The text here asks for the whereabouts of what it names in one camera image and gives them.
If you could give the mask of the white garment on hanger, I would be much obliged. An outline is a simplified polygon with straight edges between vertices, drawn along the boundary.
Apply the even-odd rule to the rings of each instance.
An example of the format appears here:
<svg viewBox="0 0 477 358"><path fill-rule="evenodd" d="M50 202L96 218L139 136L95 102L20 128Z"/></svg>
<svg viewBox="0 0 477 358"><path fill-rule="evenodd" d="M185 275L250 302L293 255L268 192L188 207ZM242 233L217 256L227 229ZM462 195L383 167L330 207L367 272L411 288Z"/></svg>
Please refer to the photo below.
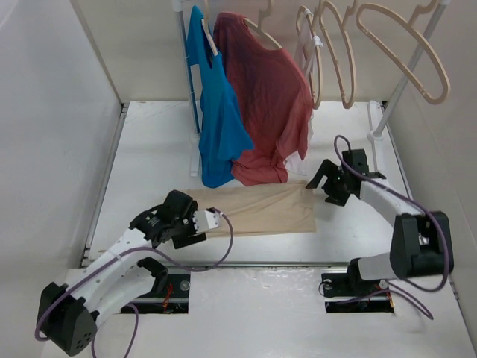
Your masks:
<svg viewBox="0 0 477 358"><path fill-rule="evenodd" d="M284 166L290 173L304 176L307 172L306 153L309 141L313 136L312 120L315 109L309 82L297 64L296 67L300 70L298 75L299 92L294 98L288 123L283 133L283 157Z"/></svg>

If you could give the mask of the white clothes rack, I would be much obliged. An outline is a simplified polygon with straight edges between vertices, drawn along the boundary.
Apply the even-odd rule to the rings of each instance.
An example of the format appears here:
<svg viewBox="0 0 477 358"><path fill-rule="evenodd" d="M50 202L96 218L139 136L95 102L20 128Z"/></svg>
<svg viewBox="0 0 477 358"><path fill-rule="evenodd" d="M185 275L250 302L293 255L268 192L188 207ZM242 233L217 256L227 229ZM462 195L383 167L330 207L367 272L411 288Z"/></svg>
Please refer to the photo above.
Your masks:
<svg viewBox="0 0 477 358"><path fill-rule="evenodd" d="M189 104L191 106L192 118L193 118L194 126L195 126L195 133L196 133L195 139L198 140L200 137L200 123L199 123L199 117L198 117L197 106L196 106L192 73L190 68L191 64L189 64L189 55L188 55L187 46L186 46L186 32L185 32L185 25L183 21L183 5L182 5L183 2L185 1L171 1L173 11L175 12L175 16L177 19L179 32L180 32L180 40L181 40L182 50L183 50L183 59L184 59L185 67L186 67L186 76L187 76L187 81L189 85ZM400 71L403 73L403 77L401 78L400 82L396 86L391 96L391 100L388 102L388 109L385 110L383 117L381 118L381 121L379 122L377 127L375 128L373 127L374 122L372 119L374 117L372 113L370 112L370 114L368 114L371 131L368 134L367 138L370 141L370 144L372 146L373 162L374 162L375 169L384 168L384 166L382 165L384 164L384 161L383 161L384 159L380 157L380 154L382 154L383 131L408 81L413 83L413 85L416 87L416 89L419 91L422 97L424 97L424 99L430 104L437 105L437 104L443 103L449 94L450 82L449 82L448 75L439 57L436 55L435 50L430 45L429 39L435 29L435 26L437 25L439 19L441 18L443 12L445 11L447 5L450 2L451 1L430 1L426 5L419 4L415 7L414 12L412 13L409 19L404 19L395 11L387 7L384 7L380 4L364 3L361 5L358 5L358 1L354 1L350 6L347 7L343 17L341 17L341 14L338 12L335 5L330 1L324 1L324 2L320 1L320 4L318 5L318 7L315 8L313 12L313 15L314 15L313 26L315 27L315 23L319 23L324 39L326 40L326 43L329 47L329 51L332 56L332 61L335 66L335 72L337 75L338 84L341 91L341 101L345 109L350 109L352 107L354 103L355 87L356 87L355 57L354 57L353 49L351 46L350 37L347 32L347 21L350 16L356 15L357 28L367 38L369 38L376 46L378 46L379 49L383 51L383 53L385 53L386 56L389 57L396 64L396 66L399 67ZM350 65L350 80L351 80L351 87L352 87L350 95L348 97L342 86L343 83L341 78L341 70L338 65L338 60L335 56L334 49L332 48L332 43L330 42L328 32L323 24L323 12L325 11L325 9L329 9L332 12L332 14L335 16L335 19L338 23L338 27L340 28L341 35L346 45L348 60ZM400 60L397 57L397 55L390 50L388 46L386 46L368 27L363 25L361 21L361 17L363 16L363 13L366 10L371 10L377 13L381 13L384 16L388 17L389 19L393 20L418 42L417 47L415 48L414 53L412 54L408 65L405 65L405 63L402 60ZM422 34L414 27L415 22L417 21L418 17L420 17L421 15L431 13L431 12L432 12L431 19L429 20L426 26L426 29L424 33ZM442 85L442 93L438 97L431 96L424 89L422 83L414 75L414 69L419 59L421 58L423 51L425 51L427 55L429 56L429 59L433 63L433 66L435 67L437 74L440 78L440 82Z"/></svg>

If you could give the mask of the beige hanger under blue shirt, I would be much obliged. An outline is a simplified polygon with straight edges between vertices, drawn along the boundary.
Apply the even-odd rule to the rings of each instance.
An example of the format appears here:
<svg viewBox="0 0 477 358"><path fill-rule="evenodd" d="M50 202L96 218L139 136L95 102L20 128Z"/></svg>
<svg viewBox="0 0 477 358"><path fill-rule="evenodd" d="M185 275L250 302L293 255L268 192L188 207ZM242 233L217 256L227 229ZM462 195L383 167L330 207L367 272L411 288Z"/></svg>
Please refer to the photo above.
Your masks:
<svg viewBox="0 0 477 358"><path fill-rule="evenodd" d="M209 43L209 47L212 51L212 55L213 57L216 57L218 55L218 50L216 48L213 36L211 35L210 29L209 29L209 1L208 0L203 0L203 18L201 21L202 21L203 32Z"/></svg>

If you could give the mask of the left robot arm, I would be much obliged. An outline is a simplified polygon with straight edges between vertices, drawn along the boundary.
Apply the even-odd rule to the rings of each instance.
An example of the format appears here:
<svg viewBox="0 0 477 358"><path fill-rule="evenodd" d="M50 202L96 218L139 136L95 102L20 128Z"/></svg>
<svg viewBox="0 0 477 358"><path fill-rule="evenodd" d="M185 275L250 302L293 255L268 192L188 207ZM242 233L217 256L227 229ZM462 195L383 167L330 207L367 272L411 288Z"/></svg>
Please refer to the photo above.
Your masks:
<svg viewBox="0 0 477 358"><path fill-rule="evenodd" d="M44 288L36 339L51 340L71 357L79 354L111 315L142 295L165 291L168 268L159 261L159 245L168 240L175 248L193 245L220 225L216 210L201 210L187 194L170 191L162 204L137 215L93 263Z"/></svg>

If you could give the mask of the blue t-shirt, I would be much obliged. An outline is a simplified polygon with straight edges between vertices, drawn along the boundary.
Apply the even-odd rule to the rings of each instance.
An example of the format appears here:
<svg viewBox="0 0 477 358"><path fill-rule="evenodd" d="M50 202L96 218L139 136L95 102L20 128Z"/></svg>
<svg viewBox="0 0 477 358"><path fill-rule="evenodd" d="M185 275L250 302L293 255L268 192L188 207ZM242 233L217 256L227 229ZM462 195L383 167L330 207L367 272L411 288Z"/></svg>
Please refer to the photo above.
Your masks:
<svg viewBox="0 0 477 358"><path fill-rule="evenodd" d="M201 179L209 188L220 187L233 179L233 161L254 148L244 128L238 99L225 75L222 55L209 32L205 17L194 6L189 19L186 46L189 64L197 65L202 92L203 114L198 150L201 158Z"/></svg>

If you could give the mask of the beige trousers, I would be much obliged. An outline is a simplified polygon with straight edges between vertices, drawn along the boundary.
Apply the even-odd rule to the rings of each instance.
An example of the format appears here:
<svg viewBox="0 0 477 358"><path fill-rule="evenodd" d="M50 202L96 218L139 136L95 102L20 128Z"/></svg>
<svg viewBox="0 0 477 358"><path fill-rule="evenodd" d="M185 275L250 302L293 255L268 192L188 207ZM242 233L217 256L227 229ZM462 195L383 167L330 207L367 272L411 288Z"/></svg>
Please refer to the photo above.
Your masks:
<svg viewBox="0 0 477 358"><path fill-rule="evenodd" d="M216 208L236 236L316 231L314 195L303 181L218 189L189 189L201 210Z"/></svg>

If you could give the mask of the beige hanger under white garment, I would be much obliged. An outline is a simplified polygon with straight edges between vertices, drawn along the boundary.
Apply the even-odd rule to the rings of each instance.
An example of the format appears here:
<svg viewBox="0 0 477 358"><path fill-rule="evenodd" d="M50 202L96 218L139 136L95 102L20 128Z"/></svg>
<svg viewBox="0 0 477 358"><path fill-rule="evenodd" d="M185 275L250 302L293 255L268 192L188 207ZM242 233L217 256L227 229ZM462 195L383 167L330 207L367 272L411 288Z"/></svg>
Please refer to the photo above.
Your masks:
<svg viewBox="0 0 477 358"><path fill-rule="evenodd" d="M297 46L294 60L309 82L313 108L316 110L320 106L323 89L321 58L323 42L315 31L313 20L313 12L306 6L300 5L296 18Z"/></svg>

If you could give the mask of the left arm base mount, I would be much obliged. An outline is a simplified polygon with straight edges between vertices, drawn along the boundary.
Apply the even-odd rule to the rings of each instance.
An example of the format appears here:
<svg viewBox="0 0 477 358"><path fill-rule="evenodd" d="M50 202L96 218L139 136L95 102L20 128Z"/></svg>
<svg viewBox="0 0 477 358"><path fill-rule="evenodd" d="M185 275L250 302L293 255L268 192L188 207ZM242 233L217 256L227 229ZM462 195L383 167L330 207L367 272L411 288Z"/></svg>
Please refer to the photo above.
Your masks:
<svg viewBox="0 0 477 358"><path fill-rule="evenodd" d="M131 304L140 314L186 314L189 311L191 275L176 272L165 283L154 282L150 292L135 298Z"/></svg>

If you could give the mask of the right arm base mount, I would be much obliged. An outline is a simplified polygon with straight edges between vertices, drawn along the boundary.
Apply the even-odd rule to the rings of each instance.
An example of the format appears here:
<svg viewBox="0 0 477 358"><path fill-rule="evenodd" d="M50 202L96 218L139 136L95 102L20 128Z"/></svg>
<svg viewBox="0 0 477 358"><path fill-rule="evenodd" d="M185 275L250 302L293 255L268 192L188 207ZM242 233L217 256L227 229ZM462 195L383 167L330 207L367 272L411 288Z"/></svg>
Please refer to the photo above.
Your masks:
<svg viewBox="0 0 477 358"><path fill-rule="evenodd" d="M364 280L357 259L351 260L346 271L323 271L319 292L326 299L327 313L394 313L387 282Z"/></svg>

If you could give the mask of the red t-shirt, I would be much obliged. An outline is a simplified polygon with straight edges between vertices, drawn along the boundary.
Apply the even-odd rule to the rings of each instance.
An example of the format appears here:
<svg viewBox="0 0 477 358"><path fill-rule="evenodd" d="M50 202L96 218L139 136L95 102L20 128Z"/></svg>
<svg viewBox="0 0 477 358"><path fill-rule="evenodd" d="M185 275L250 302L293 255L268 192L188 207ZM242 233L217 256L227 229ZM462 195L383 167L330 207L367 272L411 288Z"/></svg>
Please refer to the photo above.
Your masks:
<svg viewBox="0 0 477 358"><path fill-rule="evenodd" d="M282 141L299 92L300 70L284 48L261 45L237 13L220 13L213 37L254 144L233 162L234 178L245 186L287 182Z"/></svg>

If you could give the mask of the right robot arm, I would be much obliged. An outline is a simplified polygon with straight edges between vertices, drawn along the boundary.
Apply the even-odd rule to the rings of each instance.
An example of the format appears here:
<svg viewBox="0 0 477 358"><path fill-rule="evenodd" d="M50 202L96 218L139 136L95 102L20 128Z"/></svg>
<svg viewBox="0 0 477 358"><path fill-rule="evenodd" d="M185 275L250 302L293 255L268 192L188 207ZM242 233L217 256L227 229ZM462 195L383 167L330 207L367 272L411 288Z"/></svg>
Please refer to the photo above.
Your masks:
<svg viewBox="0 0 477 358"><path fill-rule="evenodd" d="M350 261L344 275L346 288L360 294L372 281L438 274L446 279L454 269L448 216L425 210L390 188L382 173L369 170L365 150L343 151L341 158L339 166L324 160L306 188L318 188L325 178L322 190L326 202L343 207L354 195L379 213L393 230L388 253Z"/></svg>

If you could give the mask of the beige hanger under red shirt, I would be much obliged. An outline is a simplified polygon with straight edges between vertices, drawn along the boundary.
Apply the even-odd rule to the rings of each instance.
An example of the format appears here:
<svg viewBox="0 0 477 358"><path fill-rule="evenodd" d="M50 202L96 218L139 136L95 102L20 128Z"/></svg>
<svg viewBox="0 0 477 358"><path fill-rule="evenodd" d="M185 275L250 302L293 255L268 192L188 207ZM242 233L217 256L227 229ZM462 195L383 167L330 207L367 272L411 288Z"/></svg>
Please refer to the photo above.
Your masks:
<svg viewBox="0 0 477 358"><path fill-rule="evenodd" d="M267 0L267 7L265 9L260 9L258 12L257 22L253 22L252 20L245 17L244 24L250 30L258 34L259 37L264 40L268 45L270 45L273 49L279 50L282 49L282 46L263 28L264 20L272 15L273 6L274 0Z"/></svg>

